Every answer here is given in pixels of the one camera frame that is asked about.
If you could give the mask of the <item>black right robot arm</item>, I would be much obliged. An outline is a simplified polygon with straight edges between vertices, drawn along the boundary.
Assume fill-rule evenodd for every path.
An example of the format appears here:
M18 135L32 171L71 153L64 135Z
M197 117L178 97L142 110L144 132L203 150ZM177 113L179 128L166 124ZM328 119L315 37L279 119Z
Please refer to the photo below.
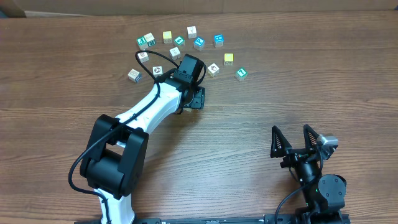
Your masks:
M348 215L341 213L345 207L346 180L336 174L323 175L323 165L338 147L332 134L318 134L309 125L303 126L305 147L294 149L277 126L272 127L271 158L281 158L280 166L288 168L300 184L276 208L274 223L349 223ZM283 216L283 204L297 193L303 193L305 206L294 214Z

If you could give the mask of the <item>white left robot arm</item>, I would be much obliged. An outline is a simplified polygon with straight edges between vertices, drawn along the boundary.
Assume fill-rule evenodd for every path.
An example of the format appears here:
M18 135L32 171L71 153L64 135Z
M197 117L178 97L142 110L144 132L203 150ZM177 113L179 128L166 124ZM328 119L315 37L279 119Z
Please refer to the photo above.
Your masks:
M170 114L204 107L205 89L156 83L150 93L129 111L113 118L101 115L88 145L75 164L99 198L98 223L133 223L132 191L144 167L149 136Z

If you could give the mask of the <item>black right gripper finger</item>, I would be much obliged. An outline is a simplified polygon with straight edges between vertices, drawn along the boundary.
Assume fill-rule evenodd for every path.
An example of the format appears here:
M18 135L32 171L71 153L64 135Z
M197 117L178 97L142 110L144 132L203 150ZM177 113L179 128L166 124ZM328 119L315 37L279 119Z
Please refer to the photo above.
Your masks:
M303 126L303 135L305 140L305 148L315 148L317 145L317 138L319 137L319 134L315 132L308 124L305 124Z
M284 157L292 150L292 146L277 126L272 127L271 158Z

